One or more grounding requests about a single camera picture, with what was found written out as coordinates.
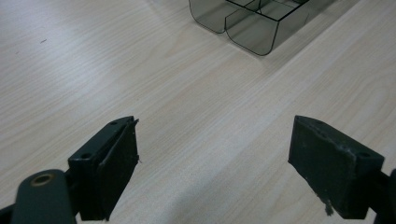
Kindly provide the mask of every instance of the table surface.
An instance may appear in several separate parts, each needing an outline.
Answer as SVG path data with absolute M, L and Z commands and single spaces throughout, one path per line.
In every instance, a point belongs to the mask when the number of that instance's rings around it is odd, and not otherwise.
M 198 25 L 188 0 L 3 0 L 0 206 L 134 115 L 142 163 L 110 223 L 373 223 L 327 217 L 287 160 L 302 115 L 396 167 L 395 11 L 360 0 L 258 57 Z

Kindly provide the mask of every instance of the transparent plastic tray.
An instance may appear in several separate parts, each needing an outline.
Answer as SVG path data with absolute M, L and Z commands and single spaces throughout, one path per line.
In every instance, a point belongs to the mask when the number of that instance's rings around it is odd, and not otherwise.
M 204 27 L 219 34 L 226 32 L 236 44 L 266 55 L 337 1 L 190 0 L 190 9 Z M 346 7 L 358 0 L 348 1 Z

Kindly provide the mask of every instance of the wooden table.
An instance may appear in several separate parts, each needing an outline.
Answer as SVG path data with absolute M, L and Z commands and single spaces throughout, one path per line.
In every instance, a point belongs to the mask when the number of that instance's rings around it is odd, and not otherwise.
M 287 159 L 303 115 L 396 167 L 395 11 L 361 0 L 308 44 L 257 57 L 198 25 L 188 0 L 3 0 L 0 207 L 134 115 L 143 163 L 110 223 L 373 223 L 327 217 Z

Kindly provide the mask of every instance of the light wood grain surface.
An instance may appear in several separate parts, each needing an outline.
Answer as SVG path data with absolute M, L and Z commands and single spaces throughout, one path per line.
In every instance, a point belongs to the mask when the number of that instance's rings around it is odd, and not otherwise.
M 287 159 L 298 114 L 396 167 L 395 11 L 360 0 L 256 57 L 198 25 L 188 0 L 2 0 L 0 207 L 134 115 L 143 163 L 110 223 L 373 223 L 327 217 Z

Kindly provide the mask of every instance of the gray translucent container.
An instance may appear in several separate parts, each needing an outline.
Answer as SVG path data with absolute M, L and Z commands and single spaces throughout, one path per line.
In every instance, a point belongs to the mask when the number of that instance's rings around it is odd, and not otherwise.
M 338 0 L 190 0 L 204 27 L 226 32 L 233 42 L 266 55 Z M 348 0 L 346 7 L 358 0 Z

